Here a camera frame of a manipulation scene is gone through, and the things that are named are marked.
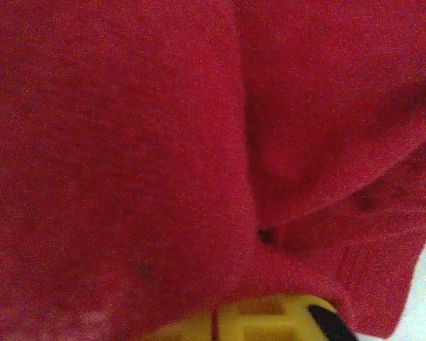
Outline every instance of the yellow toy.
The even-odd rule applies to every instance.
[[[321,298],[254,298],[161,328],[141,341],[358,341]]]

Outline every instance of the black plastic part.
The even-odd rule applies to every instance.
[[[307,309],[329,341],[359,341],[338,314],[319,305]]]

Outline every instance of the red sweater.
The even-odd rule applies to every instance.
[[[425,240],[426,1],[0,1],[0,340],[273,293],[387,337]]]

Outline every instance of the white surface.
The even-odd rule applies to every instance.
[[[361,341],[380,341],[358,335]],[[409,299],[395,333],[388,341],[426,341],[426,246],[418,261]]]

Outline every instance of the red fabric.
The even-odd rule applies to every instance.
[[[426,1],[113,2],[0,1],[0,340],[272,293],[389,336],[426,240]]]

